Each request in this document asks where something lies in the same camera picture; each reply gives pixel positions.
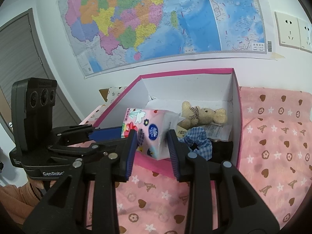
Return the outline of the pink sleeved left forearm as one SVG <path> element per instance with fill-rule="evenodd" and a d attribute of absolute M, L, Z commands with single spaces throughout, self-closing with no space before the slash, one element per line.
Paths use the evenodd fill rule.
<path fill-rule="evenodd" d="M 43 198 L 42 181 L 29 179 L 23 186 L 1 186 L 1 205 L 17 224 L 23 225 L 26 218 Z"/>

